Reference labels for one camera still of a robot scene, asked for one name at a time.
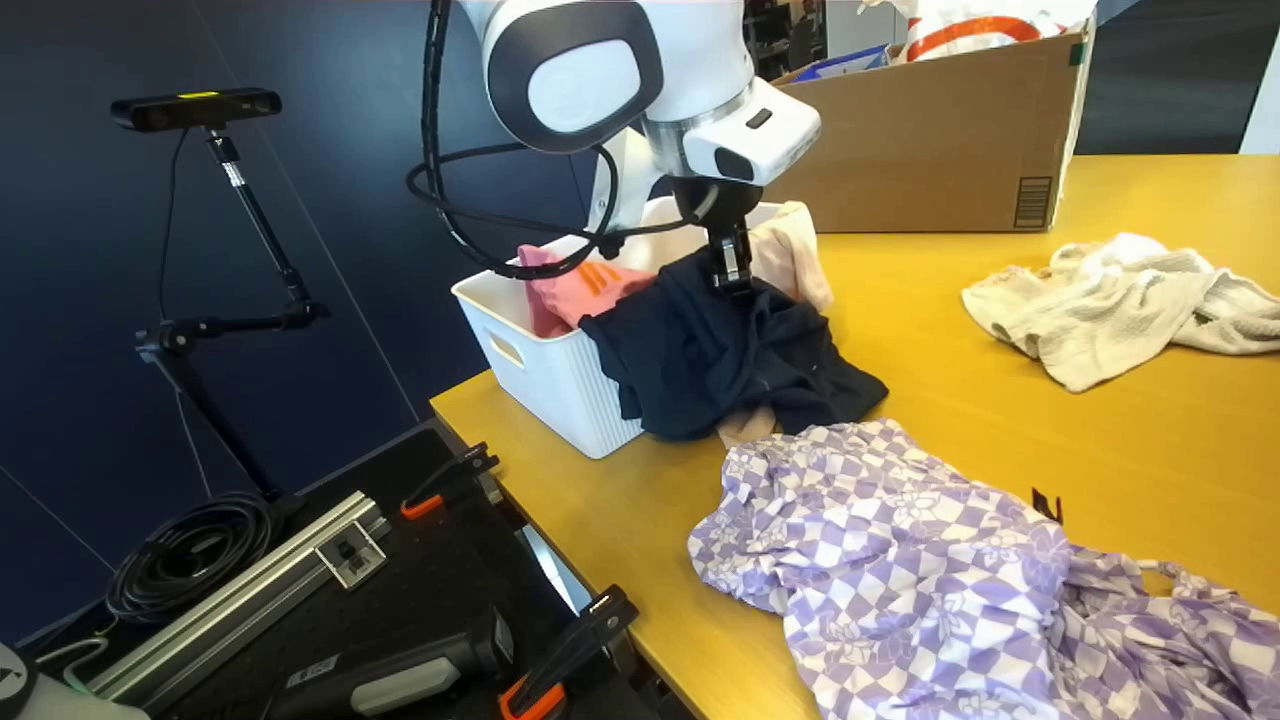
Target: yellow table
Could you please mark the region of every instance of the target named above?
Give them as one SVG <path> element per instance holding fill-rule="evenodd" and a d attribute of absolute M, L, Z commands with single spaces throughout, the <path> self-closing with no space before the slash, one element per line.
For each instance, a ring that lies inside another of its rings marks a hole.
<path fill-rule="evenodd" d="M 1076 543 L 1180 562 L 1280 611 L 1280 355 L 1171 347 L 1084 395 L 965 314 L 960 290 L 1068 242 L 1129 231 L 1280 288 L 1280 158 L 1076 158 L 1047 234 L 824 236 L 836 343 L 902 423 L 966 477 L 1062 498 Z M 589 589 L 641 611 L 640 652 L 698 715 L 815 719 L 778 618 L 703 585 L 689 530 L 719 501 L 719 441 L 632 441 L 591 461 L 484 373 L 436 397 L 502 456 L 507 496 Z"/>

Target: lavender floral fabric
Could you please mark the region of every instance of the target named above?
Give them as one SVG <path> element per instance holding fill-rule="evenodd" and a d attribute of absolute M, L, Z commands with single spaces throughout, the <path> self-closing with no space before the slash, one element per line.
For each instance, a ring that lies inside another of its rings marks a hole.
<path fill-rule="evenodd" d="M 739 446 L 723 486 L 694 568 L 783 616 L 827 719 L 1280 717 L 1274 615 L 1071 546 L 892 420 Z"/>

